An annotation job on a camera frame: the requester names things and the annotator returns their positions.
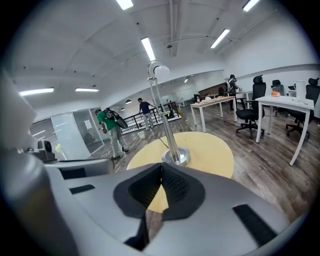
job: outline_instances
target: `round yellow table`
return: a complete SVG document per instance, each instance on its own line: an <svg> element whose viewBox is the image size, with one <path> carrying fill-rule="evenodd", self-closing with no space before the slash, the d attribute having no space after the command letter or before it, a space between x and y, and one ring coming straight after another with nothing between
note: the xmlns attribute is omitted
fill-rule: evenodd
<svg viewBox="0 0 320 256"><path fill-rule="evenodd" d="M190 150L191 160L187 167L229 179L232 177L234 172L234 156L222 139L198 131L180 132L175 133L173 136L178 147ZM161 140L168 145L167 137L162 137ZM129 170L147 164L161 163L161 157L164 151L168 149L161 140L156 139L142 148L135 154L126 169ZM162 213L167 208L166 193L164 188L160 186L148 209Z"/></svg>

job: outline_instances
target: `orange object on desk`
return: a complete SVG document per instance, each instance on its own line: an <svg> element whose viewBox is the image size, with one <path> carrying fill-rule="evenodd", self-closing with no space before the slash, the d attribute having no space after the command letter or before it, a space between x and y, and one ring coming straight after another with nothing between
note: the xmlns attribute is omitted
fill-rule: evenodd
<svg viewBox="0 0 320 256"><path fill-rule="evenodd" d="M278 91L273 91L273 92L271 93L271 96L280 97L280 92L278 92Z"/></svg>

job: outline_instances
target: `fluorescent light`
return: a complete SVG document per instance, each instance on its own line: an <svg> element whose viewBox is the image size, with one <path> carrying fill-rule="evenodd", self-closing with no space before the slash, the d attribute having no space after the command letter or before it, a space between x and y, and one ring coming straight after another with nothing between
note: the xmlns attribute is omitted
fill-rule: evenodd
<svg viewBox="0 0 320 256"><path fill-rule="evenodd" d="M89 88L77 88L76 92L98 92L99 89L89 89Z"/></svg>
<svg viewBox="0 0 320 256"><path fill-rule="evenodd" d="M259 0L250 0L247 2L242 9L246 12L248 12L256 3L258 3Z"/></svg>
<svg viewBox="0 0 320 256"><path fill-rule="evenodd" d="M25 90L21 91L21 96L31 95L31 94L44 94L44 93L52 93L54 91L54 88L45 88L45 89L39 89L39 90Z"/></svg>
<svg viewBox="0 0 320 256"><path fill-rule="evenodd" d="M42 134L42 133L44 133L46 130L42 130L42 131L40 131L40 132L38 132L38 133L36 133L36 134L34 134L34 135L32 135L32 136L36 136L36 135L38 135L38 134Z"/></svg>
<svg viewBox="0 0 320 256"><path fill-rule="evenodd" d="M66 124L66 123L67 123L67 122L60 123L60 124L56 125L55 127L62 126L62 125L64 125L64 124Z"/></svg>
<svg viewBox="0 0 320 256"><path fill-rule="evenodd" d="M118 2L122 10L125 10L134 6L131 0L116 0L116 1Z"/></svg>
<svg viewBox="0 0 320 256"><path fill-rule="evenodd" d="M220 41L222 40L222 39L224 39L224 37L229 33L229 29L225 29L222 33L221 33L221 35L219 35L219 37L215 40L215 42L211 45L211 47L210 48L215 48L219 43L220 43Z"/></svg>
<svg viewBox="0 0 320 256"><path fill-rule="evenodd" d="M146 53L149 56L150 61L151 62L154 61L156 58L155 58L155 55L154 55L154 51L152 50L149 38L148 37L142 38L141 42L142 42L142 44L144 46L144 49L145 49Z"/></svg>

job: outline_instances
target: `glass wall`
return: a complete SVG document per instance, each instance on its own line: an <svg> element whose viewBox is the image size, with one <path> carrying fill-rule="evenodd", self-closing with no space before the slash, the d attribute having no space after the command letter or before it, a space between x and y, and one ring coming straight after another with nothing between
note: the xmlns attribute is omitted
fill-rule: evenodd
<svg viewBox="0 0 320 256"><path fill-rule="evenodd" d="M55 158L60 161L86 159L105 142L110 143L109 135L101 130L96 109L51 116L32 124L30 133L37 140L49 141Z"/></svg>
<svg viewBox="0 0 320 256"><path fill-rule="evenodd" d="M30 128L31 135L37 140L46 140L51 143L52 152L59 161L67 160L65 153L58 141L51 118L34 123Z"/></svg>
<svg viewBox="0 0 320 256"><path fill-rule="evenodd" d="M92 154L104 144L102 142L102 138L97 132L93 118L90 115L90 110L83 109L72 113L81 137L87 149Z"/></svg>
<svg viewBox="0 0 320 256"><path fill-rule="evenodd" d="M55 135L68 160L86 159L91 155L71 112L52 116L51 121Z"/></svg>

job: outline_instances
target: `pole base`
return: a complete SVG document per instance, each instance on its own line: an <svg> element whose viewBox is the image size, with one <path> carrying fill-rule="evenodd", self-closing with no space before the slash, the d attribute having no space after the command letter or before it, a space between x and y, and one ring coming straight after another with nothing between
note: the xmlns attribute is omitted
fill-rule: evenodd
<svg viewBox="0 0 320 256"><path fill-rule="evenodd" d="M178 150L179 150L179 155L180 155L179 161L174 161L172 159L171 153L168 149L162 155L162 162L168 163L168 164L175 164L178 166L186 166L187 164L189 164L190 159L191 159L189 149L184 148L184 147L178 147Z"/></svg>

